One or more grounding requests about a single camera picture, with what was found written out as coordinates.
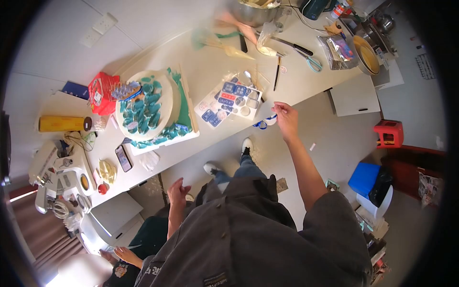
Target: red packaging bag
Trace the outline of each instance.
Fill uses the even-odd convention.
[[[107,116],[115,111],[116,101],[111,101],[112,91],[120,85],[119,76],[99,72],[88,85],[92,113]]]

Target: blue jeans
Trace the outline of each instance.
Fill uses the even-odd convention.
[[[245,177],[245,176],[256,176],[267,179],[264,173],[258,168],[258,166],[253,162],[252,157],[249,155],[243,155],[241,157],[240,167],[234,173],[234,177]],[[231,176],[227,175],[224,171],[219,171],[215,175],[214,182],[216,184],[230,182],[232,179]]]

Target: gray shirt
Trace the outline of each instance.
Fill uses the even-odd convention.
[[[211,181],[135,286],[368,286],[372,266],[347,199],[319,198],[297,232],[275,177]]]

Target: hand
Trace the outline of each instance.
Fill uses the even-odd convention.
[[[139,260],[140,260],[140,265],[142,266],[142,260],[137,257],[137,255],[134,254],[134,252],[130,251],[126,247],[115,247],[115,254],[122,260],[127,263],[130,263],[134,266],[139,265]]]
[[[290,143],[296,140],[298,138],[298,111],[281,101],[275,101],[271,111],[277,114],[276,121],[285,142]]]
[[[171,208],[184,209],[186,206],[186,194],[190,191],[191,186],[182,186],[183,177],[174,182],[168,189],[169,201]]]

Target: paintbrush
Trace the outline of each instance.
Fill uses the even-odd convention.
[[[280,67],[280,57],[277,57],[277,72],[276,72],[276,79],[274,80],[274,90],[273,91],[276,91],[277,78],[279,77],[279,67]]]

